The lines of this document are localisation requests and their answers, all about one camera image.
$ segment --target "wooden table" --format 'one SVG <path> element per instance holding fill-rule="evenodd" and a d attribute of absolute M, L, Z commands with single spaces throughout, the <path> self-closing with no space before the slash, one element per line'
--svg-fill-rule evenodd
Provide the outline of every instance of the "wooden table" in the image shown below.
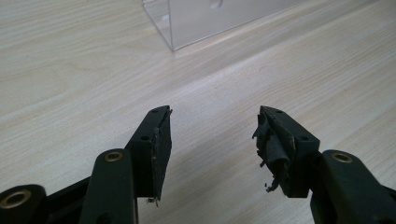
<path fill-rule="evenodd" d="M 0 191 L 48 194 L 170 105 L 160 207 L 141 223 L 313 223 L 260 168 L 260 105 L 396 189 L 396 1 L 310 0 L 172 52 L 139 1 L 0 3 Z"/>

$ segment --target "transparent acrylic container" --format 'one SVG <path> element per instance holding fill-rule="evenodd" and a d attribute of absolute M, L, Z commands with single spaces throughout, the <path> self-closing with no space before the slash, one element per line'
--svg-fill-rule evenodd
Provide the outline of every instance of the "transparent acrylic container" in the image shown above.
<path fill-rule="evenodd" d="M 305 0 L 142 0 L 172 50 Z"/>

